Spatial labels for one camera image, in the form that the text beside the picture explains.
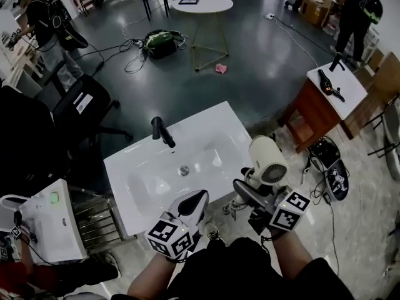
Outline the white curved faucet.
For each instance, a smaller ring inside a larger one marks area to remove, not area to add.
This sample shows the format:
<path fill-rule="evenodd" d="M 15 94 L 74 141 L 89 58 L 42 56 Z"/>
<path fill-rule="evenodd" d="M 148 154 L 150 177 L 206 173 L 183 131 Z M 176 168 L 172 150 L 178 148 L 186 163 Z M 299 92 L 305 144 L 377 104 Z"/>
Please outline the white curved faucet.
<path fill-rule="evenodd" d="M 12 210 L 12 211 L 18 211 L 19 209 L 17 207 L 11 207 L 11 206 L 7 206 L 4 204 L 4 201 L 7 199 L 20 199 L 20 200 L 24 200 L 24 201 L 30 201 L 31 198 L 30 197 L 24 197 L 24 196 L 19 196 L 19 195 L 15 195 L 15 194 L 7 194 L 4 195 L 2 197 L 0 197 L 0 205 L 8 210 Z"/>

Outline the round white table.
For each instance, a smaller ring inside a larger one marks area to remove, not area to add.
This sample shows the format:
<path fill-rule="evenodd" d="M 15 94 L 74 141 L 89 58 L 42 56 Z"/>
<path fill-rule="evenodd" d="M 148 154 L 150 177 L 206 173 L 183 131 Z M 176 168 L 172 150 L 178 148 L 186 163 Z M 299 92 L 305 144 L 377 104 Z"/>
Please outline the round white table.
<path fill-rule="evenodd" d="M 180 0 L 175 0 L 172 3 L 173 8 L 181 13 L 193 16 L 196 24 L 193 33 L 189 37 L 191 42 L 191 54 L 194 64 L 194 70 L 198 73 L 199 71 L 206 69 L 210 65 L 217 64 L 220 60 L 227 58 L 229 56 L 229 47 L 219 15 L 223 12 L 230 10 L 234 5 L 233 1 L 199 0 L 197 5 L 179 5 L 179 1 Z M 217 30 L 222 38 L 222 49 L 216 49 L 215 47 L 199 44 L 199 33 L 201 32 L 201 30 L 203 30 L 208 35 L 211 34 L 210 29 L 208 29 L 206 26 L 201 25 L 201 16 L 214 16 L 216 20 Z M 201 64 L 197 61 L 196 55 L 199 54 L 199 52 L 203 51 L 207 53 L 218 54 L 218 57 L 208 62 L 205 62 L 204 64 Z"/>

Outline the person's left forearm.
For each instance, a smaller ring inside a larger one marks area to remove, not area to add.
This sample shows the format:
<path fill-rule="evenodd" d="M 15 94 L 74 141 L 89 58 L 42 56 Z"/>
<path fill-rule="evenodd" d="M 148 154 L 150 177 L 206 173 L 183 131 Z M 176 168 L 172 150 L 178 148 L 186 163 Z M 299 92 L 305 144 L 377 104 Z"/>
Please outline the person's left forearm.
<path fill-rule="evenodd" d="M 161 254 L 156 254 L 144 270 L 135 278 L 127 295 L 139 300 L 157 300 L 171 280 L 176 264 Z"/>

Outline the wooden vanity with white top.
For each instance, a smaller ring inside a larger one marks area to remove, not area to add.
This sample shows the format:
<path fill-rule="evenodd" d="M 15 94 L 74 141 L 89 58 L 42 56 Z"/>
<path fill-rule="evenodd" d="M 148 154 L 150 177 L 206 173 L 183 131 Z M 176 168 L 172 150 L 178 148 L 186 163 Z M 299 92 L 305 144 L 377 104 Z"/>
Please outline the wooden vanity with white top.
<path fill-rule="evenodd" d="M 328 63 L 307 72 L 301 90 L 277 120 L 279 126 L 288 128 L 298 154 L 348 118 L 368 95 L 346 66 L 337 66 L 333 71 L 329 70 L 330 66 Z M 336 96 L 324 94 L 319 70 L 334 88 L 340 89 L 344 102 Z"/>

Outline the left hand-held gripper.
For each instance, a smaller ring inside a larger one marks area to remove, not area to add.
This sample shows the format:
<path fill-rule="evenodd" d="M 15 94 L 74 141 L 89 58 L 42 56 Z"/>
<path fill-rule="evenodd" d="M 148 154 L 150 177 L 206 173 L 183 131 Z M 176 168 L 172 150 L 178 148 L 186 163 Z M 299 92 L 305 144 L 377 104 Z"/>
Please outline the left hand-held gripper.
<path fill-rule="evenodd" d="M 172 262 L 183 261 L 192 253 L 201 237 L 199 224 L 205 216 L 209 193 L 191 191 L 177 198 L 145 232 L 151 248 Z"/>

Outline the cream hair dryer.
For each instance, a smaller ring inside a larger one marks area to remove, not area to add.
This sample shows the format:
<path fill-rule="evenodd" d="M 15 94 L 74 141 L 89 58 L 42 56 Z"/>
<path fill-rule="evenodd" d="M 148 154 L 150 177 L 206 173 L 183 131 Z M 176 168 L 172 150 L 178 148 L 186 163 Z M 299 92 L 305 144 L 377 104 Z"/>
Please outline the cream hair dryer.
<path fill-rule="evenodd" d="M 241 174 L 244 181 L 257 189 L 260 185 L 269 186 L 269 194 L 278 186 L 288 171 L 288 164 L 276 144 L 268 136 L 256 136 L 249 145 L 252 167 L 244 167 Z"/>

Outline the cardboard box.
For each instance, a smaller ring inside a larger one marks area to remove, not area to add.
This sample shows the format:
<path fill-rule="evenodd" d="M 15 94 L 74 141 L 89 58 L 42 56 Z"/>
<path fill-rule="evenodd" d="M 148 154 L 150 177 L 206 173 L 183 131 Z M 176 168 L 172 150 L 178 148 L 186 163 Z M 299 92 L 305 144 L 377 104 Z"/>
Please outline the cardboard box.
<path fill-rule="evenodd" d="M 316 27 L 323 27 L 336 0 L 302 0 L 300 15 Z"/>

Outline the green bag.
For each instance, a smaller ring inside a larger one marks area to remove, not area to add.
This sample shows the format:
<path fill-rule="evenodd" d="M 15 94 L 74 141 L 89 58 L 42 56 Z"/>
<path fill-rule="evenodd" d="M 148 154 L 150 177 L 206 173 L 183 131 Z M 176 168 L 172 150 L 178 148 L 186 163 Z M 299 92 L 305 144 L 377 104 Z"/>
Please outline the green bag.
<path fill-rule="evenodd" d="M 186 37 L 179 31 L 158 29 L 149 32 L 142 43 L 145 54 L 152 59 L 162 59 L 186 47 Z"/>

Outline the grey chair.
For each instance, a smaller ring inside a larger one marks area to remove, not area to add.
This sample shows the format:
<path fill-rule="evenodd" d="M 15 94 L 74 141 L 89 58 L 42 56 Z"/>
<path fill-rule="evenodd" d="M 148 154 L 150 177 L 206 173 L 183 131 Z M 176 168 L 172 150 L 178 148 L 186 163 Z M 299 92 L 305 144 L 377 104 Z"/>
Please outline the grey chair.
<path fill-rule="evenodd" d="M 378 123 L 373 127 L 374 130 L 380 125 L 383 127 L 383 147 L 367 155 L 377 154 L 378 158 L 385 157 L 391 177 L 400 183 L 400 92 L 384 106 L 378 115 L 366 122 L 364 127 L 375 120 L 378 120 Z"/>

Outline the black office chair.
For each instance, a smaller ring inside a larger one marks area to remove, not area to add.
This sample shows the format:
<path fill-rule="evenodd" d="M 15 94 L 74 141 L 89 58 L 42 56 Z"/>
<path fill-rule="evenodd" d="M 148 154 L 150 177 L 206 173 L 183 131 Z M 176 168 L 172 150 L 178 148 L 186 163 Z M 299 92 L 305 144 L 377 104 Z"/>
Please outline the black office chair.
<path fill-rule="evenodd" d="M 54 139 L 49 149 L 51 162 L 55 166 L 66 165 L 68 153 L 77 150 L 85 140 L 89 146 L 95 145 L 98 134 L 122 135 L 132 141 L 133 135 L 127 131 L 101 125 L 110 110 L 120 106 L 100 83 L 83 75 L 51 111 L 54 125 Z"/>

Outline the small white sink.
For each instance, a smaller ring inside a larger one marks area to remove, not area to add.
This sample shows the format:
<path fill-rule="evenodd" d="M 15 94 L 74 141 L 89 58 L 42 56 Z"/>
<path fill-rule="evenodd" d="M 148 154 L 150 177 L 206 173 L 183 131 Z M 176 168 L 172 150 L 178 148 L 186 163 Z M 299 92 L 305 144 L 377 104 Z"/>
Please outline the small white sink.
<path fill-rule="evenodd" d="M 60 201 L 51 204 L 49 194 L 59 193 Z M 60 263 L 82 260 L 87 251 L 79 235 L 68 184 L 58 179 L 19 206 L 22 219 L 36 235 L 37 242 L 31 241 L 30 252 L 37 264 Z"/>

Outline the metal shelf rack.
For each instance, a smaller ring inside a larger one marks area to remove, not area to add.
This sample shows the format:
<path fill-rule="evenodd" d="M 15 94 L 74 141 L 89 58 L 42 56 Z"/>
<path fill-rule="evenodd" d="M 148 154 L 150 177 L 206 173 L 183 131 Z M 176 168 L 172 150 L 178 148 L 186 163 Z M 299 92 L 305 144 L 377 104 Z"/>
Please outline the metal shelf rack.
<path fill-rule="evenodd" d="M 126 240 L 109 196 L 72 185 L 68 189 L 79 235 L 89 254 L 112 249 Z"/>

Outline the wooden panel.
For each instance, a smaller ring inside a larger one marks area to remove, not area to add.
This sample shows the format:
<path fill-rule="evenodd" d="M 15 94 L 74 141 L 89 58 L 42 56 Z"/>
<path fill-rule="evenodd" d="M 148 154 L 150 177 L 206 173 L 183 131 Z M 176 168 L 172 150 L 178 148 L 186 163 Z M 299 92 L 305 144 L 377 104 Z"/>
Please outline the wooden panel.
<path fill-rule="evenodd" d="M 400 60 L 389 53 L 376 68 L 364 66 L 355 77 L 361 83 L 367 96 L 352 113 L 340 123 L 348 139 L 354 139 L 373 118 L 373 114 L 383 108 L 400 93 Z"/>

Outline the open black equipment bag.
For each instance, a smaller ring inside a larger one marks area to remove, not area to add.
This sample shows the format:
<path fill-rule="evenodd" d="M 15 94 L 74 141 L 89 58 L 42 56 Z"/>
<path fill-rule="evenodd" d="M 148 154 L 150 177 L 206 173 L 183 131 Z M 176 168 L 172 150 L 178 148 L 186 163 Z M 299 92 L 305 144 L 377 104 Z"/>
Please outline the open black equipment bag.
<path fill-rule="evenodd" d="M 321 176 L 312 193 L 314 198 L 324 199 L 328 204 L 344 200 L 349 192 L 349 171 L 336 143 L 330 137 L 323 136 L 306 152 L 311 167 Z"/>

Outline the large white sink basin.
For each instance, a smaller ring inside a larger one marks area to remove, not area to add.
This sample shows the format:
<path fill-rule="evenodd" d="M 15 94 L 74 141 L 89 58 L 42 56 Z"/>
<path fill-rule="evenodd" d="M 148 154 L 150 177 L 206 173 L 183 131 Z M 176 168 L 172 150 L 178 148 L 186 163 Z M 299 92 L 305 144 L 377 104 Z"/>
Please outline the large white sink basin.
<path fill-rule="evenodd" d="M 205 189 L 210 202 L 233 191 L 233 180 L 251 166 L 251 137 L 227 101 L 167 129 L 176 146 L 148 136 L 104 160 L 126 233 L 141 233 L 172 204 Z M 178 168 L 189 167 L 187 176 Z"/>

